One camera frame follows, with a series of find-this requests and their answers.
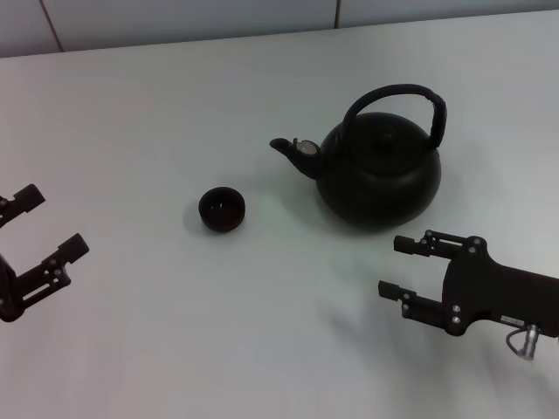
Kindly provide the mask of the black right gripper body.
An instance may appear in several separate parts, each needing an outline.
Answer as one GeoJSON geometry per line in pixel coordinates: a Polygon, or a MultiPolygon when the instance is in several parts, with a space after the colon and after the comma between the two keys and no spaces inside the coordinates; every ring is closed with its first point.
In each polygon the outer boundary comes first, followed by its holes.
{"type": "Polygon", "coordinates": [[[558,280],[495,262],[481,237],[462,237],[449,254],[442,288],[445,330],[461,336],[474,322],[537,326],[558,335],[558,280]]]}

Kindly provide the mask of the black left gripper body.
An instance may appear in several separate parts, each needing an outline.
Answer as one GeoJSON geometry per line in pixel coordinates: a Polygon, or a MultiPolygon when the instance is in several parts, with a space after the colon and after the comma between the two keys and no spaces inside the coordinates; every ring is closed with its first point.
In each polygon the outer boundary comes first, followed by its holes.
{"type": "Polygon", "coordinates": [[[4,258],[1,258],[1,320],[7,323],[15,321],[23,314],[23,308],[20,306],[21,300],[15,292],[16,279],[17,275],[14,270],[4,258]]]}

